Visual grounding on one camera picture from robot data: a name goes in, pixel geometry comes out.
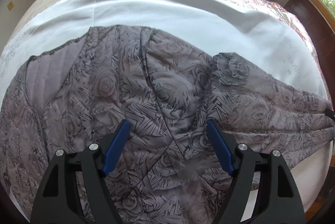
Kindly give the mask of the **grey rose-patterned quilted jacket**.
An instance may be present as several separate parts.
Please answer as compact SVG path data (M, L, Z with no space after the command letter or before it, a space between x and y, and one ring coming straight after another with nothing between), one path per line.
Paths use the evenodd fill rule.
M231 179L206 135L215 119L289 168L334 139L332 104L235 53L210 56L148 27L92 27L30 57L1 107L1 184L30 215L58 149L82 151L128 120L106 184L126 223L210 223Z

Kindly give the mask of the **dark wooden headboard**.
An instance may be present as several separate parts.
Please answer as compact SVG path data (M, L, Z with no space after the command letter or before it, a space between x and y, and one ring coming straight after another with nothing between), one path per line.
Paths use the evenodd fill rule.
M289 0L285 9L303 24L314 47L330 96L334 99L334 31L310 0Z

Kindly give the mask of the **floral pink bedspread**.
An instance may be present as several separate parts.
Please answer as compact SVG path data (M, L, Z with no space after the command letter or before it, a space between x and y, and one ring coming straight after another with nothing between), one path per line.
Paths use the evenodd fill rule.
M318 61L316 48L314 47L312 39L307 33L305 27L294 14L288 12L281 5L279 5L276 2L266 0L221 0L221 1L240 11L256 10L258 12L265 13L289 26L298 34L299 37L301 37L302 41L308 48L308 51L312 55L318 68L321 69L320 63Z

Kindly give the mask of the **white bed sheet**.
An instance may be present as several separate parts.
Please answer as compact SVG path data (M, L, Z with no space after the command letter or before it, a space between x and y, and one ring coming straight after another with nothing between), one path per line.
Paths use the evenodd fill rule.
M37 0L1 54L1 92L30 56L80 37L92 26L117 24L161 29L210 55L237 52L289 85L326 95L314 58L292 28L222 0Z

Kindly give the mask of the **yellow wall switch plate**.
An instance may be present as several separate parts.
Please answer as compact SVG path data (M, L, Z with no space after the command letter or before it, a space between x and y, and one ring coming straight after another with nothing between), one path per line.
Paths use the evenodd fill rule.
M8 8L8 10L12 10L13 9L13 7L14 7L14 4L13 4L13 2L11 1L11 2L9 2L8 4L7 4L7 8Z

